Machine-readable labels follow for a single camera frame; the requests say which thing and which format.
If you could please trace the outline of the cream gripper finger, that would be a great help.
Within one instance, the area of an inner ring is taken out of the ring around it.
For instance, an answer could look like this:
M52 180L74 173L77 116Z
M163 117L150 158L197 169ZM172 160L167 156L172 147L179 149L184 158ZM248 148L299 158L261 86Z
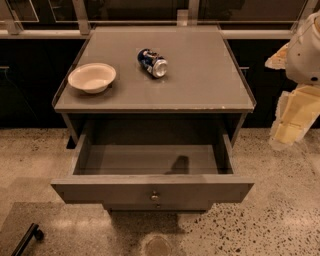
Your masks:
M288 43L283 45L275 54L267 59L265 66L270 69L280 70L286 68Z

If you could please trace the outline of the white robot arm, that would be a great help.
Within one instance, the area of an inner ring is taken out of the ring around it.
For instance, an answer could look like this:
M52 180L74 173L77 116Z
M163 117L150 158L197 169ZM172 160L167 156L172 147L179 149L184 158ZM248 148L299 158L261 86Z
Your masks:
M320 115L320 12L311 14L265 66L284 69L297 84L279 97L270 131L271 147L283 150L300 142Z

